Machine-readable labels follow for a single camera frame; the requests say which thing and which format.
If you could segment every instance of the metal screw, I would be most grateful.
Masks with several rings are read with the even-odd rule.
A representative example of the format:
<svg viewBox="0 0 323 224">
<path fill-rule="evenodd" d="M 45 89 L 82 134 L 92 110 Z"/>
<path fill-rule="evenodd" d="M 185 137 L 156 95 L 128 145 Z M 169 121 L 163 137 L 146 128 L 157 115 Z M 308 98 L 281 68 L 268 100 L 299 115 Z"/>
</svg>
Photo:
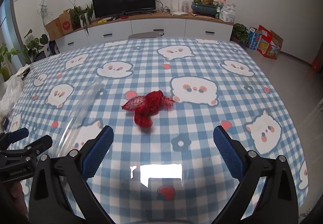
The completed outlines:
<svg viewBox="0 0 323 224">
<path fill-rule="evenodd" d="M 250 150 L 250 151 L 248 152 L 248 155 L 249 155 L 250 157 L 256 157 L 256 156 L 257 156 L 257 153 L 256 153 L 255 151 L 253 151 L 253 150 Z"/>
<path fill-rule="evenodd" d="M 282 156 L 282 155 L 280 155 L 280 156 L 278 157 L 278 159 L 279 159 L 281 162 L 285 162 L 285 161 L 286 161 L 285 156 Z"/>
<path fill-rule="evenodd" d="M 47 155 L 46 154 L 43 154 L 41 157 L 40 157 L 40 160 L 41 161 L 45 161 L 47 159 Z"/>
<path fill-rule="evenodd" d="M 70 155 L 70 156 L 72 156 L 72 157 L 74 157 L 74 156 L 76 156 L 78 153 L 79 153 L 79 152 L 78 152 L 76 149 L 73 149 L 73 150 L 69 153 L 69 155 Z"/>
</svg>

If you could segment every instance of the white drawer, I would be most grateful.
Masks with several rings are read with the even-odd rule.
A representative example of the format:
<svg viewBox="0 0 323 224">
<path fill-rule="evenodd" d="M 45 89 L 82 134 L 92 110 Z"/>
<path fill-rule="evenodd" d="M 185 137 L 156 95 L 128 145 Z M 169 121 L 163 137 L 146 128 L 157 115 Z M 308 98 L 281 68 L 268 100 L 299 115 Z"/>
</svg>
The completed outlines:
<svg viewBox="0 0 323 224">
<path fill-rule="evenodd" d="M 232 25 L 204 20 L 186 20 L 185 37 L 229 41 Z"/>
<path fill-rule="evenodd" d="M 112 22 L 88 28 L 88 42 L 90 45 L 115 40 L 125 40 L 132 35 L 130 20 Z"/>
<path fill-rule="evenodd" d="M 184 37 L 186 19 L 137 19 L 132 20 L 132 33 L 159 31 L 165 37 Z"/>
<path fill-rule="evenodd" d="M 89 46 L 86 31 L 76 31 L 55 40 L 61 53 Z"/>
</svg>

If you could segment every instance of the gray floor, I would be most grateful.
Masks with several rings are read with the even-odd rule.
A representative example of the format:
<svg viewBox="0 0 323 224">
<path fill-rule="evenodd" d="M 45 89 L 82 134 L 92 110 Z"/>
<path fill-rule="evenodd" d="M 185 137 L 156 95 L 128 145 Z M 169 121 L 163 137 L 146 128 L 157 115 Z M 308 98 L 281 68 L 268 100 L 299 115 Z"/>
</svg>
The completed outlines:
<svg viewBox="0 0 323 224">
<path fill-rule="evenodd" d="M 323 75 L 311 66 L 280 54 L 277 60 L 247 49 L 284 102 L 297 130 L 308 171 L 308 195 L 299 212 L 314 207 L 323 193 Z"/>
</svg>

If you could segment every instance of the red mesh bag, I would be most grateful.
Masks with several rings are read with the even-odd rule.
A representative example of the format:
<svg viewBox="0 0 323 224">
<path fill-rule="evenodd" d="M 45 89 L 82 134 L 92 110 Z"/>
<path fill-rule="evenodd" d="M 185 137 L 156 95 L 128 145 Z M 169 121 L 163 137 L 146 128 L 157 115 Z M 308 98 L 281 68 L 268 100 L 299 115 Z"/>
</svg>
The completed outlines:
<svg viewBox="0 0 323 224">
<path fill-rule="evenodd" d="M 145 96 L 137 96 L 122 106 L 123 110 L 134 111 L 134 120 L 140 127 L 151 127 L 150 116 L 155 115 L 161 108 L 172 109 L 175 101 L 163 94 L 162 91 L 154 91 Z"/>
</svg>

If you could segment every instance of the transparent plastic tube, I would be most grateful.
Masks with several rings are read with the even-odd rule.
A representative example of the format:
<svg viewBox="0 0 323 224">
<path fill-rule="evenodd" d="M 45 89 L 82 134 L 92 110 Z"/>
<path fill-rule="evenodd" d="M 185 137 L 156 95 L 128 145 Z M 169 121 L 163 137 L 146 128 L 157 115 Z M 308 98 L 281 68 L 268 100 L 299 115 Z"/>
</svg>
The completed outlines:
<svg viewBox="0 0 323 224">
<path fill-rule="evenodd" d="M 82 124 L 89 108 L 93 106 L 96 94 L 102 88 L 102 79 L 99 78 L 84 90 L 80 100 L 69 113 L 66 123 L 62 126 L 61 136 L 59 135 L 56 138 L 53 157 L 65 156 L 72 149 L 72 144 L 79 132 L 78 128 Z"/>
</svg>

